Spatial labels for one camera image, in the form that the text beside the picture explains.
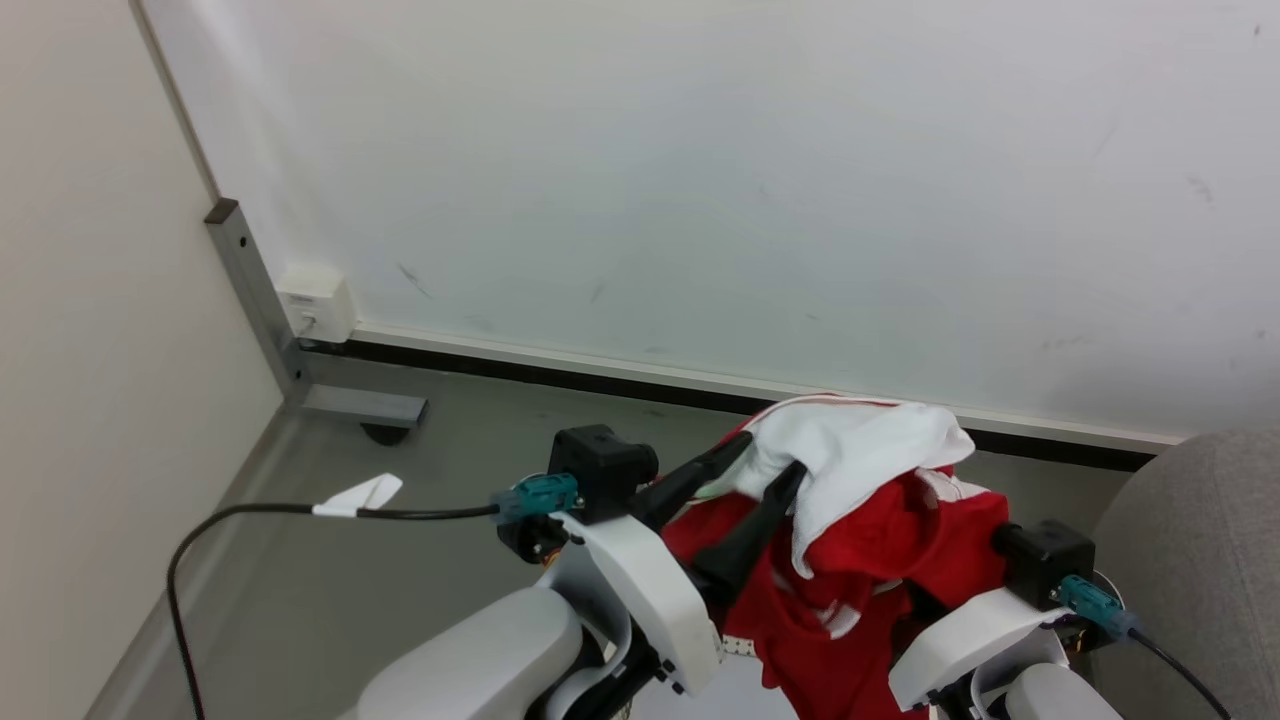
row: black baseboard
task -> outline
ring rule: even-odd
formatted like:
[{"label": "black baseboard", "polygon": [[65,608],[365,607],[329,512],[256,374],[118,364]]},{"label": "black baseboard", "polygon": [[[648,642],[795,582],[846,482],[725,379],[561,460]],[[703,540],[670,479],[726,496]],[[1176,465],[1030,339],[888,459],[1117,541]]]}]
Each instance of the black baseboard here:
[{"label": "black baseboard", "polygon": [[[397,347],[393,345],[380,345],[376,342],[361,342],[355,340],[342,345],[316,343],[315,346],[308,347],[307,352],[351,357],[356,360],[369,360],[372,363],[385,363],[389,365],[404,365],[408,368],[421,368],[426,370],[443,370],[448,373],[465,373],[485,378],[500,378],[518,383],[541,384],[582,392],[595,392],[599,395],[612,395],[617,397],[634,397],[637,400],[664,402],[667,405],[701,407],[704,410],[718,410],[721,413],[733,413],[737,415],[754,415],[773,404],[772,400],[744,395],[685,389],[659,383],[625,380],[618,378],[607,378],[603,375],[591,375],[588,373],[573,373],[568,370],[552,370],[548,368],[536,368],[534,365],[522,365],[520,363],[484,360],[480,357],[468,357],[466,355],[452,355],[448,352],[434,352],[430,350]],[[974,443],[978,445],[978,450],[986,452],[1030,457],[1050,462],[1065,462],[1085,468],[1101,468],[1103,470],[1133,473],[1155,457],[1151,454],[1132,450],[1115,450],[1111,447],[1032,438],[1010,433],[996,433],[991,430],[968,430],[968,433],[969,437],[973,438]]]}]

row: white towel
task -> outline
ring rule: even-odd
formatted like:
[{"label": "white towel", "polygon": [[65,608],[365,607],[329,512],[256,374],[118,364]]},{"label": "white towel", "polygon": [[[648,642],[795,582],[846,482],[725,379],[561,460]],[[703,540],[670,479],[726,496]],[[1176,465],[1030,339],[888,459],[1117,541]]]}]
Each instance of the white towel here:
[{"label": "white towel", "polygon": [[827,528],[849,515],[893,478],[916,468],[954,465],[974,451],[951,411],[919,402],[806,395],[780,402],[745,427],[751,447],[700,497],[740,492],[759,500],[787,465],[809,473],[800,482],[791,564],[813,578],[805,551]]}]

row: teal connector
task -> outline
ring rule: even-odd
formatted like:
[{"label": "teal connector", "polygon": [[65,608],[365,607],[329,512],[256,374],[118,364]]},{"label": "teal connector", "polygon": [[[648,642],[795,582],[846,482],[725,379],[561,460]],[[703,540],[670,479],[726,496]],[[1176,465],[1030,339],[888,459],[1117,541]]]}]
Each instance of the teal connector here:
[{"label": "teal connector", "polygon": [[1142,632],[1138,616],[1120,601],[1079,575],[1068,575],[1057,588],[1057,601],[1073,612],[1103,629],[1112,639],[1128,641],[1129,630]]},{"label": "teal connector", "polygon": [[493,520],[499,525],[568,510],[576,501],[577,479],[567,473],[529,478],[509,491],[490,497],[490,502],[498,506],[498,514],[493,515]]}]

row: metal frame leg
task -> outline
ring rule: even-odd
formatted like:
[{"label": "metal frame leg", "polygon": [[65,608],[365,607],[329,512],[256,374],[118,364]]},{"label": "metal frame leg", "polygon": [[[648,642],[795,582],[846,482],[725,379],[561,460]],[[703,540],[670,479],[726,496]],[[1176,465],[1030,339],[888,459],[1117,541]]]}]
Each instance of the metal frame leg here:
[{"label": "metal frame leg", "polygon": [[205,227],[288,406],[357,420],[380,445],[397,445],[422,424],[424,397],[314,383],[307,354],[289,327],[239,202],[218,200]]}]

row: black cable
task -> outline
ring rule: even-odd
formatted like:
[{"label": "black cable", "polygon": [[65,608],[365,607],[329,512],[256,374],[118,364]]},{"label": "black cable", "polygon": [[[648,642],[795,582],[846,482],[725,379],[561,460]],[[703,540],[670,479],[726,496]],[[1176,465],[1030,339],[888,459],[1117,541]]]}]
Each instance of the black cable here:
[{"label": "black cable", "polygon": [[[180,543],[178,543],[178,550],[174,551],[173,559],[169,560],[169,570],[165,573],[165,594],[169,598],[169,619],[173,620],[173,634],[178,639],[178,655],[182,656],[182,669],[187,674],[187,689],[191,692],[191,708],[196,712],[196,720],[205,720],[205,703],[200,697],[200,683],[196,680],[196,664],[191,660],[191,646],[187,644],[187,630],[183,628],[182,610],[178,607],[178,562],[182,560],[182,556],[187,552],[187,550],[191,548],[192,543],[195,543],[196,539],[205,533],[205,530],[212,528],[227,518],[233,515],[265,512],[311,515],[320,518],[325,516],[315,515],[312,512],[314,507],[314,505],[302,505],[298,502],[252,502],[247,505],[232,505],[230,507],[224,507],[206,518],[202,523],[187,533],[187,537],[182,538]],[[486,515],[495,514],[498,514],[497,505],[463,507],[461,510],[369,510],[364,507],[356,510],[356,518],[366,518],[371,520],[456,520],[462,518],[484,518]]]},{"label": "black cable", "polygon": [[1213,706],[1213,711],[1217,712],[1219,717],[1221,717],[1222,720],[1231,720],[1231,714],[1228,712],[1225,707],[1222,707],[1222,703],[1219,702],[1216,697],[1213,697],[1213,693],[1204,687],[1204,683],[1199,682],[1199,678],[1193,675],[1192,671],[1188,670],[1185,665],[1175,660],[1174,656],[1165,652],[1165,648],[1156,644],[1156,641],[1142,634],[1142,632],[1138,630],[1137,628],[1129,628],[1129,637],[1138,641],[1138,643],[1142,644],[1142,647],[1153,652],[1156,657],[1167,662],[1170,667],[1178,670],[1178,674],[1181,675],[1183,679],[1185,679],[1188,683],[1190,683],[1192,687],[1196,688],[1196,691],[1199,692],[1201,696],[1203,696],[1204,700],[1207,700],[1211,706]]}]

